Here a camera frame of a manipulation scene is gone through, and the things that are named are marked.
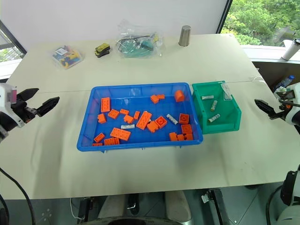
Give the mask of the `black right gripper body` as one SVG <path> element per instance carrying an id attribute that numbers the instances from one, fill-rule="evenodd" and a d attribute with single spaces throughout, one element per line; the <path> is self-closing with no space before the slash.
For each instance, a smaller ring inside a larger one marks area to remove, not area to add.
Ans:
<path id="1" fill-rule="evenodd" d="M 279 112 L 275 112 L 274 108 L 271 108 L 271 111 L 269 113 L 269 118 L 271 120 L 274 119 L 282 119 L 285 120 L 287 114 L 290 112 L 291 110 L 291 106 L 290 105 L 280 105 L 279 106 L 280 111 Z"/>

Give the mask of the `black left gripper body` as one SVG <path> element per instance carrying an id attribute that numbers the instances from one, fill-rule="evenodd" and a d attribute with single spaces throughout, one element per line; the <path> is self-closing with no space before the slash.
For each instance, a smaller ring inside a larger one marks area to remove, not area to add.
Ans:
<path id="1" fill-rule="evenodd" d="M 39 114 L 37 109 L 29 108 L 27 103 L 22 100 L 17 100 L 16 103 L 11 104 L 11 109 L 24 123 L 28 123 Z"/>

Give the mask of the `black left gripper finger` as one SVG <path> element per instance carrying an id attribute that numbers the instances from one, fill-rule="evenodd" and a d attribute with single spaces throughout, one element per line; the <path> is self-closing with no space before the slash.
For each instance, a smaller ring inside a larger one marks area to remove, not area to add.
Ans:
<path id="1" fill-rule="evenodd" d="M 53 97 L 45 101 L 38 109 L 36 109 L 37 115 L 42 117 L 47 114 L 58 104 L 59 99 L 60 97 Z"/>
<path id="2" fill-rule="evenodd" d="M 29 89 L 25 89 L 22 92 L 19 92 L 17 94 L 17 104 L 21 104 L 21 103 L 26 103 L 30 98 L 32 98 L 37 91 L 39 90 L 39 88 L 29 88 Z"/>

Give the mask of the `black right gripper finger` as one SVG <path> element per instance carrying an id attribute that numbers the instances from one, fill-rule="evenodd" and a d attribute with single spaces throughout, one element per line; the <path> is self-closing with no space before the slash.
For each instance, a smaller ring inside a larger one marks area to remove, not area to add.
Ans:
<path id="1" fill-rule="evenodd" d="M 268 103 L 264 102 L 261 99 L 255 99 L 254 101 L 257 107 L 263 112 L 265 112 L 267 115 L 272 116 L 275 114 L 274 108 L 269 106 Z"/>

